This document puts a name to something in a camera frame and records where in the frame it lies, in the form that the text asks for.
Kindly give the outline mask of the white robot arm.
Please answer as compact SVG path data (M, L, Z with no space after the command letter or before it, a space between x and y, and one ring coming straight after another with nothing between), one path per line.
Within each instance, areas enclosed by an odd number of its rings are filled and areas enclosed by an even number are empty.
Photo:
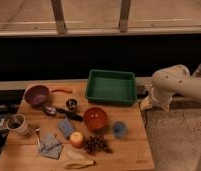
M193 74L181 64L155 71L152 75L152 86L148 96L140 103L140 110L158 107L168 112L175 94L201 103L201 64Z

